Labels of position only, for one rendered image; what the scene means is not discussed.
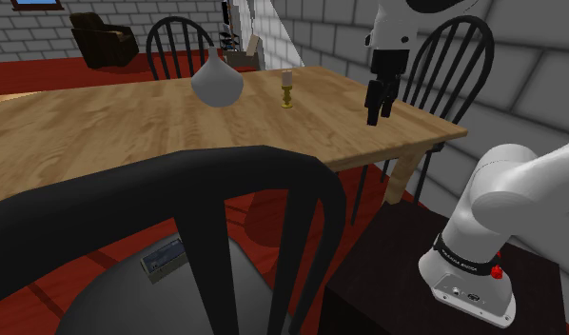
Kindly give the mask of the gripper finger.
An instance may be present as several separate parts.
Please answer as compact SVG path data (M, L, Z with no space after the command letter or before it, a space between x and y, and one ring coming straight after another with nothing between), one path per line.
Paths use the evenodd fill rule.
M381 117L388 118L390 116L393 103L398 97L399 86L400 86L399 76L396 76L393 80L389 80L387 92L385 98L383 99L383 104L381 108Z
M367 108L366 123L369 126L376 126L379 120L379 110L383 104L383 83L379 80L370 80L364 100Z

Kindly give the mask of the black spindle-back chair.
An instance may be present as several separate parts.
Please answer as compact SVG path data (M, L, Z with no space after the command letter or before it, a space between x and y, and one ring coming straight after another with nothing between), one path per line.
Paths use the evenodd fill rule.
M168 53L170 54L170 57L173 61L173 67L175 69L176 76L178 78L184 77L180 68L177 43L176 39L174 38L174 32L172 29L172 26L176 24L179 24L183 31L184 41L186 44L185 52L186 52L186 60L188 65L188 73L190 76L193 76L196 73L196 70L194 68L194 58L192 51L193 47L191 46L189 40L189 29L194 29L195 35L197 37L198 60L200 67L202 67L206 63L206 56L207 56L206 49L208 47L214 47L214 42L211 40L210 35L205 31L205 29L190 19L180 16L168 16L166 18L159 20L150 29L147 35L147 42L146 42L147 62L154 80L159 80L160 76L154 61L153 46L156 46L158 50L158 58L161 62L163 74L165 75L166 79L171 78L171 74L169 72L169 66L167 63ZM168 50L164 49L164 45L162 43L161 33L160 33L161 28L164 28L167 33Z
M267 285L226 229L227 199L287 193ZM315 157L268 146L182 150L0 201L0 301L54 269L173 219L177 232L96 277L55 335L300 335L340 244L346 196ZM140 260L180 238L188 262L153 284Z
M396 162L392 171L382 173L387 179L383 202L397 204L417 171L421 176L413 203L418 203L431 155L446 142L467 135L458 122L486 83L494 48L492 31L472 15L454 17L438 26L414 57L401 44L399 49L408 49L409 58L398 97L388 118L381 117L382 107L379 110L378 122L390 133L382 138L380 148L357 159L363 169L352 218L359 209L368 167L375 160Z

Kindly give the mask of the beige cardboard box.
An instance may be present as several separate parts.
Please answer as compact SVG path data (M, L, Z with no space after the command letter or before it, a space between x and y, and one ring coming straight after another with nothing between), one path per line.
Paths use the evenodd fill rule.
M259 42L260 38L251 34L246 51L225 51L225 61L233 68L248 67L260 70L260 59L257 52Z

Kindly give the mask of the grey bulbous vase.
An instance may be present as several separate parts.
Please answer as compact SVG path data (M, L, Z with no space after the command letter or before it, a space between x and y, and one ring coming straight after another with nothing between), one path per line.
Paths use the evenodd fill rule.
M191 77L191 86L206 105L224 108L234 104L242 94L244 79L218 55L218 49L208 48L208 59Z

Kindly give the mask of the dark shelf with items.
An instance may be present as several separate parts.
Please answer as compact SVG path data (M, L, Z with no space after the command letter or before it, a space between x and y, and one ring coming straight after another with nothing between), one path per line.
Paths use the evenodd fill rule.
M240 36L237 35L233 30L233 24L231 22L231 6L229 0L223 0L221 2L221 8L224 21L224 30L220 32L221 48L223 50L240 51Z

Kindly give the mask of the dark robot stand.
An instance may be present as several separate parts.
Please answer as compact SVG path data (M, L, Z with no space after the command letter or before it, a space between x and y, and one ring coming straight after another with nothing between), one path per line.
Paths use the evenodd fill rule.
M505 244L517 302L501 329L437 301L418 270L447 219L406 201L384 205L324 289L318 335L569 335L559 267Z

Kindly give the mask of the wooden dining table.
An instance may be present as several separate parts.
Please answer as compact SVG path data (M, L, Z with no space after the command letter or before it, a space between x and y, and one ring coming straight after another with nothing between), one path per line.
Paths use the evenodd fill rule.
M267 145L334 171L393 159L395 204L423 155L466 130L404 102L366 123L364 85L321 67L248 72L240 98L212 108L188 79L44 91L0 102L0 201L16 193L182 149Z

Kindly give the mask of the small grey box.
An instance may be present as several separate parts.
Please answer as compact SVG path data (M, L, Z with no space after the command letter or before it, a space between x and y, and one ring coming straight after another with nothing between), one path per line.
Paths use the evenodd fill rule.
M144 272L153 284L158 283L187 262L185 247L180 238L153 250L140 260Z

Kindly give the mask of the window with brown frame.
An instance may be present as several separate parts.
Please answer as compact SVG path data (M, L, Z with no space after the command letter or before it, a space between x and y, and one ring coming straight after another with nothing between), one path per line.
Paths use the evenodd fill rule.
M60 0L10 0L14 11L64 10Z

